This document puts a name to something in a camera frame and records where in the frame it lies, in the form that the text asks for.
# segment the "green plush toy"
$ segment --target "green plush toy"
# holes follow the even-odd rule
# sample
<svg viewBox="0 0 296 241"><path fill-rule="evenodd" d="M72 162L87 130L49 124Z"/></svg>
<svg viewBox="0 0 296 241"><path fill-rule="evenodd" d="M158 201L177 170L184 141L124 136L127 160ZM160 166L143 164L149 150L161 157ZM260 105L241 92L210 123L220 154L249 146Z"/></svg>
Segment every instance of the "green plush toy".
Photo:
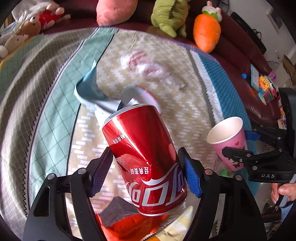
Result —
<svg viewBox="0 0 296 241"><path fill-rule="evenodd" d="M185 20L188 15L190 0L156 0L152 25L159 27L163 32L175 38L177 34L186 38Z"/></svg>

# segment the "can bottom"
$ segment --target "can bottom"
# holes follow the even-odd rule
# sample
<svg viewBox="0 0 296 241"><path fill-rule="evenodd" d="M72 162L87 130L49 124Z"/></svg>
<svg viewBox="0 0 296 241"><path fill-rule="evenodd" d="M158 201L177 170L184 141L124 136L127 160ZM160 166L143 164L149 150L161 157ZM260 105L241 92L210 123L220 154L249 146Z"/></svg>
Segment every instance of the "can bottom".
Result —
<svg viewBox="0 0 296 241"><path fill-rule="evenodd" d="M180 207L180 206L186 201L187 196L188 196L188 192L186 193L186 197L184 198L184 200L183 200L178 206L176 206L176 207L174 207L173 209L171 209L171 210L169 210L169 211L166 211L166 212L164 212L164 213L158 213L158 214L145 214L145 213L140 212L139 210L138 210L138 212L139 212L140 214L144 215L144 216L149 216L149 217L161 216L161 215L167 214L167 213L169 213L169 212L171 212L171 211L174 211L174 210L176 210L178 207Z"/></svg>

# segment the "picture frame on wall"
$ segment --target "picture frame on wall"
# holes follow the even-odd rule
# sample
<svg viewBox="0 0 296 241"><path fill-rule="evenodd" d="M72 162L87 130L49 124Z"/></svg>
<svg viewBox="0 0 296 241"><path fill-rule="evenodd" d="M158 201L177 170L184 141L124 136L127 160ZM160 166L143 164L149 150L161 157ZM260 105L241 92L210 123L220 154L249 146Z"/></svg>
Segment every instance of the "picture frame on wall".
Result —
<svg viewBox="0 0 296 241"><path fill-rule="evenodd" d="M279 33L284 25L282 19L277 15L276 11L273 8L269 10L267 16L271 21L273 27L275 28L276 32Z"/></svg>

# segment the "brown leather sofa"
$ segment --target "brown leather sofa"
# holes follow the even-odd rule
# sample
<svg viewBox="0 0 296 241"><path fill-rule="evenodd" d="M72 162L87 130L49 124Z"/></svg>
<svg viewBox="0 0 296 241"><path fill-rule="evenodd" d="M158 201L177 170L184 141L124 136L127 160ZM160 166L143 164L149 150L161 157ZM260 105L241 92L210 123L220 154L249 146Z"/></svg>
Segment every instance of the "brown leather sofa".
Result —
<svg viewBox="0 0 296 241"><path fill-rule="evenodd" d="M63 30L96 27L96 5L98 0L56 0L65 8L65 14L71 14L71 20L57 23L44 33L54 33ZM155 0L139 0L133 16L125 23L116 25L118 28L144 31L162 37L170 38L158 28L151 25ZM189 2L189 15L186 19L187 38L177 37L176 40L192 44L193 24L201 9L206 5L206 0L191 0ZM259 48L225 12L222 12L220 40L211 53L228 74L238 94L240 95L249 118L255 122L268 126L276 126L277 119L281 117L278 103L271 101L265 106L256 91L250 86L250 65L253 64L260 73L268 75L271 72L266 59Z"/></svg>

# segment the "coca-cola can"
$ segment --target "coca-cola can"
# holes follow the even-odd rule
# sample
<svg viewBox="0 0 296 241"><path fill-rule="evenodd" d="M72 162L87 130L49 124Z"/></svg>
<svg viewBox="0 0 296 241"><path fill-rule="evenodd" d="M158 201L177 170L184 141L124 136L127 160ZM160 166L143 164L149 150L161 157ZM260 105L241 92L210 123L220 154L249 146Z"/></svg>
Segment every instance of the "coca-cola can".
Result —
<svg viewBox="0 0 296 241"><path fill-rule="evenodd" d="M146 216L179 207L187 189L172 139L153 105L112 114L102 127L132 203Z"/></svg>

